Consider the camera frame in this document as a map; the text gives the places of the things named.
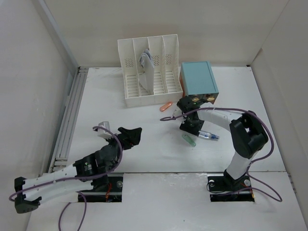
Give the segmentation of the clear blue glue bottle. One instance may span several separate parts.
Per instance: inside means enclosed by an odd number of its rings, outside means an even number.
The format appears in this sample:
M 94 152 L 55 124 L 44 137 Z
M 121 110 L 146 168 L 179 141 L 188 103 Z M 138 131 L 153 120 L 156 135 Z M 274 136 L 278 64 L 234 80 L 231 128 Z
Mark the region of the clear blue glue bottle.
M 213 140 L 213 141 L 219 140 L 219 136 L 213 133 L 210 133 L 208 131 L 204 131 L 204 130 L 199 131 L 198 138 L 205 139 L 205 140 Z

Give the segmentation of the teal orange drawer box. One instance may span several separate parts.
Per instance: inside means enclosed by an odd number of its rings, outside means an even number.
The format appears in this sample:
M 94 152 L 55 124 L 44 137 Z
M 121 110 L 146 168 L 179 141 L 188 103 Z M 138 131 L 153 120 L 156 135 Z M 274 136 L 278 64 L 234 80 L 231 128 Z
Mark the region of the teal orange drawer box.
M 205 100 L 213 104 L 219 94 L 209 61 L 183 62 L 180 68 L 180 84 L 182 96 L 188 96 L 194 102 Z

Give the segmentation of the white spiral bound manual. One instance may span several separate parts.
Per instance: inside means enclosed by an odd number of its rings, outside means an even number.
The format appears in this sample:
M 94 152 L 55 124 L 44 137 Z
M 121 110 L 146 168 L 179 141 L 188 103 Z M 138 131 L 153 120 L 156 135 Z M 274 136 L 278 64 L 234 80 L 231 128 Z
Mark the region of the white spiral bound manual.
M 139 83 L 150 94 L 154 95 L 154 60 L 148 49 L 145 49 L 139 58 L 143 73 L 139 75 Z

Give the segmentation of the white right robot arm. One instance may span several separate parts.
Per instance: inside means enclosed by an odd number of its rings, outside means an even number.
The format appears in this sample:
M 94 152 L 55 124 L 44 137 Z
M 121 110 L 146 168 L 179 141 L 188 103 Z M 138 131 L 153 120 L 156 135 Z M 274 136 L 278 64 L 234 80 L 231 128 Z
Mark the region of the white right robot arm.
M 217 125 L 231 134 L 235 154 L 224 172 L 223 184 L 233 190 L 240 185 L 240 178 L 253 160 L 255 154 L 268 142 L 263 124 L 251 111 L 235 109 L 201 108 L 202 101 L 193 102 L 188 96 L 181 98 L 177 107 L 184 121 L 180 130 L 206 140 L 218 140 L 213 133 L 202 130 L 205 122 Z

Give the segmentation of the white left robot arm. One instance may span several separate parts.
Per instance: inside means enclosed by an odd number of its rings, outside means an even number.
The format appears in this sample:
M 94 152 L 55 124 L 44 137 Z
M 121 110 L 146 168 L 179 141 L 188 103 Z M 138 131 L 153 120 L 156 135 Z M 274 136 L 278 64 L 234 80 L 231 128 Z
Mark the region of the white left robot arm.
M 123 151 L 139 145 L 142 128 L 118 128 L 112 133 L 104 125 L 94 126 L 98 136 L 107 144 L 101 149 L 53 173 L 34 179 L 18 177 L 14 180 L 9 200 L 18 214 L 32 212 L 56 197 L 80 191 L 102 191 L 107 187 L 108 175 L 119 166 Z

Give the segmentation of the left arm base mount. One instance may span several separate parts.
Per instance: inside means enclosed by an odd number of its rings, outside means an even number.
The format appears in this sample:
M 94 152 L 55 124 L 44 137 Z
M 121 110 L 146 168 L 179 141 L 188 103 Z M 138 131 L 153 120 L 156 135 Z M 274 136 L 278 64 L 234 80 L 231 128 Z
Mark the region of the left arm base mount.
M 94 180 L 94 188 L 81 193 L 88 203 L 119 203 L 122 202 L 123 173 L 112 173 Z

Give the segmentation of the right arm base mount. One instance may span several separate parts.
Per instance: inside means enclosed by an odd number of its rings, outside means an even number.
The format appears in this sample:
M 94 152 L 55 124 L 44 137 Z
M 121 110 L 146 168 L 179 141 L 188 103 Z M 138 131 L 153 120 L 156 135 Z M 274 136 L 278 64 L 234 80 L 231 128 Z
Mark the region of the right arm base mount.
M 226 172 L 209 174 L 207 176 L 207 190 L 210 192 L 211 202 L 254 202 L 251 181 L 247 175 L 234 180 Z

